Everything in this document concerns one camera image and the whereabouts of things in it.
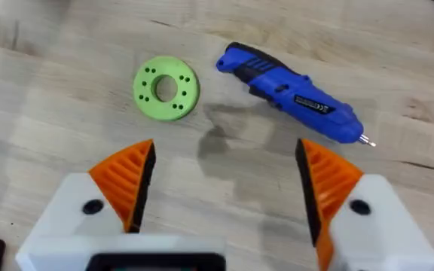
center hole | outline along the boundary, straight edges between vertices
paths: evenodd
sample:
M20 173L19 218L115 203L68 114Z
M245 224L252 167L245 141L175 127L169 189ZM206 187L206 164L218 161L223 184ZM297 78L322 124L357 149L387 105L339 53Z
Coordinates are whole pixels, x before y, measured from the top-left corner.
M168 102L177 94L177 83L170 76L164 75L155 86L155 95L162 102Z

black screw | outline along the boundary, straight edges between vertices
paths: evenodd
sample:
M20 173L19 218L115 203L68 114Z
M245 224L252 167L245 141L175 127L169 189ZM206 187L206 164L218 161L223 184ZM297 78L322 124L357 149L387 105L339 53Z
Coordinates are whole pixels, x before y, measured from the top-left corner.
M353 212L359 214L359 215L369 215L371 214L371 207L369 207L369 204L360 199L354 199L350 202L350 208L353 210Z
M86 215L95 215L103 209L103 201L100 199L92 199L83 205L83 213Z

white plastic part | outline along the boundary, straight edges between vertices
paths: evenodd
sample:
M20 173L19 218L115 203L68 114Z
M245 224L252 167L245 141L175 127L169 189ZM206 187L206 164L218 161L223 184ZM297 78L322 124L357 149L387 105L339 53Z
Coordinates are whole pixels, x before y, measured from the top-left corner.
M369 215L351 209L368 204ZM331 221L329 271L433 271L434 249L381 175L363 175Z
M82 212L100 199L101 211ZM111 252L224 254L220 239L126 234L123 224L87 173L68 175L16 255L22 271L83 271L91 257Z

cordless screwdriver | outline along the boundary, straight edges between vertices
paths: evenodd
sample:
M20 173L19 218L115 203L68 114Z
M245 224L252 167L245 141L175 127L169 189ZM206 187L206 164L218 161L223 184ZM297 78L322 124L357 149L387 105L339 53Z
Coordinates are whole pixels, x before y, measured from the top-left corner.
M278 59L253 47L232 42L218 60L217 69L237 76L249 93L266 99L304 125L340 143L376 144L363 134L363 126L350 105L339 102Z

wooden surface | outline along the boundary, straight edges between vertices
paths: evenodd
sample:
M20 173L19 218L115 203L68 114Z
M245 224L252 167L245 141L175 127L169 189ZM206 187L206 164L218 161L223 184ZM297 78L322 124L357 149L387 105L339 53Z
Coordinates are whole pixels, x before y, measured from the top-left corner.
M214 68L259 46L350 103L377 148L337 145ZM200 80L180 121L144 117L135 71L155 55ZM146 233L223 236L230 270L311 271L297 137L388 177L434 245L434 2L0 0L0 238L5 269L69 172L153 138Z

